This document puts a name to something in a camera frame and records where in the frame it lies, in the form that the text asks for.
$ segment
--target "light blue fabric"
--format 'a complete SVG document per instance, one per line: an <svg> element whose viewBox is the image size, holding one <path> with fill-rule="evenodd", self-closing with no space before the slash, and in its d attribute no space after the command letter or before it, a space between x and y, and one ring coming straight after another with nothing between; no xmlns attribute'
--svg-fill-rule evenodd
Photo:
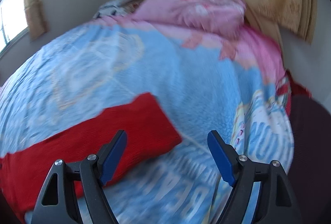
<svg viewBox="0 0 331 224"><path fill-rule="evenodd" d="M211 221L231 188L221 181L212 204L219 173L207 148L209 131L217 130L226 143L234 144L234 125L245 124L245 139L234 145L238 153L260 162L278 159L285 170L293 138L284 108L275 99L275 85L265 86L257 68L245 70L228 59L219 61L217 49L187 49L182 43L156 30L89 24L53 40L4 85L0 155L151 92L183 142L106 188L109 204L121 224ZM246 114L236 123L239 107ZM259 109L267 119L259 118ZM288 128L273 133L276 125ZM244 223L250 223L257 191ZM84 223L91 223L83 199L79 207Z"/></svg>

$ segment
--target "red cloth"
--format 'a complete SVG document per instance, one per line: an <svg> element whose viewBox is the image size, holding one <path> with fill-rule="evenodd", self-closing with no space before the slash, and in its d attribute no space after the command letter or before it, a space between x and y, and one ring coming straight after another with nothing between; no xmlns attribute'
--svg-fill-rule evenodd
<svg viewBox="0 0 331 224"><path fill-rule="evenodd" d="M163 114L155 98L145 93L132 103L105 109L99 116L56 134L23 151L0 159L3 194L18 218L32 210L49 169L56 159L80 161L97 153L119 129L127 132L127 146L115 171L113 184L143 160L167 153L181 137ZM82 187L76 188L81 197Z"/></svg>
<svg viewBox="0 0 331 224"><path fill-rule="evenodd" d="M294 81L292 74L289 70L286 70L286 74L291 83L292 95L305 95L309 98L312 97L312 93L306 87L303 87L302 85Z"/></svg>
<svg viewBox="0 0 331 224"><path fill-rule="evenodd" d="M280 95L284 96L283 105L285 106L286 114L289 116L291 114L291 102L292 102L290 81L287 81L277 90L277 96Z"/></svg>

